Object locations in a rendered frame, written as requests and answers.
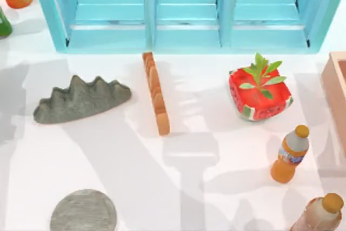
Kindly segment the light blue rack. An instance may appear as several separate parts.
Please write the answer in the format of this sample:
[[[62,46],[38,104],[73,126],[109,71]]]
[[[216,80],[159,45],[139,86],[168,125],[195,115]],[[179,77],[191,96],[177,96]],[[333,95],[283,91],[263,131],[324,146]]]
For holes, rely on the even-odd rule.
[[[316,53],[341,0],[39,0],[64,53]]]

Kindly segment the watermelon-patterned plant pot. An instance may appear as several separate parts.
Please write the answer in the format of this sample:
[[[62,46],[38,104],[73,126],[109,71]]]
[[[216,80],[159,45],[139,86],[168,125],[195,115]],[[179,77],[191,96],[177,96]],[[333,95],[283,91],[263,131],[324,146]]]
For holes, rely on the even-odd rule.
[[[280,74],[277,69],[261,77],[257,84],[253,75],[242,68],[229,72],[231,97],[239,114],[246,120],[260,121],[271,118],[286,110],[293,97],[284,82],[265,83]]]

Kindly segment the grey mountain-shaped stone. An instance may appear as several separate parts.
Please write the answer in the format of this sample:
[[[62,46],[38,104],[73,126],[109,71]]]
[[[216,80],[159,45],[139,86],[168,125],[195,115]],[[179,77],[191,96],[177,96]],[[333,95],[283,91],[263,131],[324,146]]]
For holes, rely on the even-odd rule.
[[[130,88],[117,80],[97,76],[86,82],[74,75],[68,88],[54,87],[49,98],[39,101],[33,118],[40,124],[71,122],[108,111],[131,97]]]

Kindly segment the green bottle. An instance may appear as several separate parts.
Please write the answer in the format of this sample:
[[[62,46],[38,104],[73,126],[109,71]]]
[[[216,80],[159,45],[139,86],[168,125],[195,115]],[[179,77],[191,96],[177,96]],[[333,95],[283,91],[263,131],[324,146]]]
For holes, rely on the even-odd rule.
[[[12,26],[0,7],[0,37],[8,37],[12,33]]]

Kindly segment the long brown baguette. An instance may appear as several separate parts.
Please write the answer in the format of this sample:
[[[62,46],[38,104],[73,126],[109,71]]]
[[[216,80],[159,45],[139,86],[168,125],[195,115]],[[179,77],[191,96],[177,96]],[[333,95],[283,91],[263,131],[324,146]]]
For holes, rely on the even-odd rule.
[[[161,136],[165,136],[170,133],[170,124],[164,98],[162,95],[162,89],[159,81],[156,63],[154,60],[154,55],[152,52],[144,52],[142,53],[142,59],[152,100],[152,106],[155,113],[158,133]]]

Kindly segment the orange juice bottle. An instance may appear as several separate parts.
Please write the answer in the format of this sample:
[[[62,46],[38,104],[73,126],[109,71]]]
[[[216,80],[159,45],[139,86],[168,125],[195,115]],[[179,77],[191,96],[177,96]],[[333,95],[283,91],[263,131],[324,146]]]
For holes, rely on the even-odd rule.
[[[310,130],[300,124],[286,134],[278,151],[277,159],[272,164],[271,177],[279,183],[288,183],[294,177],[296,167],[303,161],[308,152]]]

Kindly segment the round grey coaster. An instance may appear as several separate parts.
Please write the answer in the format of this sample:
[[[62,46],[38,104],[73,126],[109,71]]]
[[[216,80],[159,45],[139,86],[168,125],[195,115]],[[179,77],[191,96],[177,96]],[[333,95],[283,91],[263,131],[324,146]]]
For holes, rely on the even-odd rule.
[[[117,211],[103,192],[81,189],[59,201],[49,227],[49,231],[116,231]]]

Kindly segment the pale pink bottle orange cap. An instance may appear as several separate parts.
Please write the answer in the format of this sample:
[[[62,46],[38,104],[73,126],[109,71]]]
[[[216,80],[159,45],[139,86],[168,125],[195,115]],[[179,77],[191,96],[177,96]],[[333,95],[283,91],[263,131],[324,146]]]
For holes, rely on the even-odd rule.
[[[336,193],[312,199],[289,231],[335,231],[342,221],[343,199]]]

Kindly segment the green plant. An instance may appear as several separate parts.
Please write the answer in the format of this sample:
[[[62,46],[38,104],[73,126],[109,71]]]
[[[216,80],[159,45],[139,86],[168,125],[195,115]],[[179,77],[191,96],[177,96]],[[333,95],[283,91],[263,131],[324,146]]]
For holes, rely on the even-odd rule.
[[[273,94],[264,87],[285,81],[285,76],[270,77],[270,73],[278,69],[281,64],[282,61],[270,63],[268,59],[264,58],[261,54],[256,53],[255,63],[252,63],[250,67],[242,68],[243,71],[252,77],[255,84],[244,82],[239,85],[239,88],[243,90],[257,89],[264,97],[272,100],[274,98]]]

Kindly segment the salmon-coloured shallow box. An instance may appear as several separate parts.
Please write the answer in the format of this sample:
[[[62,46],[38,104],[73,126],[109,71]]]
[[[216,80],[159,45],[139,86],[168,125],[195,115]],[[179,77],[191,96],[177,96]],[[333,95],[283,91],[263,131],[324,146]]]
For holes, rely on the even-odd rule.
[[[346,157],[346,51],[333,51],[321,74],[324,92]]]

